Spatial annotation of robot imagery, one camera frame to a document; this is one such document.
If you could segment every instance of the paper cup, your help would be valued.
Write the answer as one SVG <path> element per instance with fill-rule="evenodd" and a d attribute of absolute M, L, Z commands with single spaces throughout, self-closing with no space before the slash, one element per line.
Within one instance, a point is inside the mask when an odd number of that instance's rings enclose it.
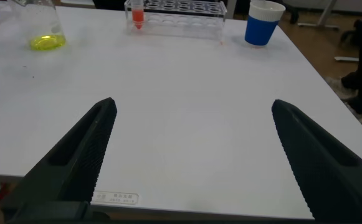
<path fill-rule="evenodd" d="M 257 46 L 267 45 L 285 10 L 285 6 L 276 2 L 251 1 L 245 41 Z"/>

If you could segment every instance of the table surface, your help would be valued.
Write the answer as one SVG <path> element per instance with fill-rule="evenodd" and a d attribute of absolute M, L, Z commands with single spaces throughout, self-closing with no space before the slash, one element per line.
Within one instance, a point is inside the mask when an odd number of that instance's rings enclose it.
<path fill-rule="evenodd" d="M 0 25 L 0 176 L 25 175 L 97 101 L 118 114 L 95 190 L 189 212 L 312 218 L 271 106 L 292 103 L 362 157 L 362 125 L 278 27 L 266 48 L 127 35 L 123 12 L 58 7 L 68 44 L 33 52 Z M 93 202 L 94 205 L 109 203 Z"/>

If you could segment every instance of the yellow liquid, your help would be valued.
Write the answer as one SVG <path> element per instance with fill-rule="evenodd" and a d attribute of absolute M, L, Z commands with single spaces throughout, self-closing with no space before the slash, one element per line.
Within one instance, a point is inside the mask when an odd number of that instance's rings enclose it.
<path fill-rule="evenodd" d="M 34 50 L 51 50 L 66 43 L 64 35 L 45 35 L 30 40 L 29 45 Z"/>

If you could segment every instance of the test tube rack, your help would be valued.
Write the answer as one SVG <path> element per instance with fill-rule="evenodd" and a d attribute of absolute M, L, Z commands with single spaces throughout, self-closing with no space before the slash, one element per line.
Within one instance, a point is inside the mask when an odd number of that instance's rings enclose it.
<path fill-rule="evenodd" d="M 125 2 L 129 34 L 169 35 L 222 41 L 226 7 L 221 2 L 145 0 L 144 23 L 137 29 L 132 18 L 132 0 Z"/>

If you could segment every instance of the red liquid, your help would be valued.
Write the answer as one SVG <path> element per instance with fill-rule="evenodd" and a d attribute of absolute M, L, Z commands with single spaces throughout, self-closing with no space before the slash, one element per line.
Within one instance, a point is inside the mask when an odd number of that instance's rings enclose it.
<path fill-rule="evenodd" d="M 136 28 L 141 29 L 143 26 L 143 9 L 133 9 L 132 10 L 132 20 Z"/>

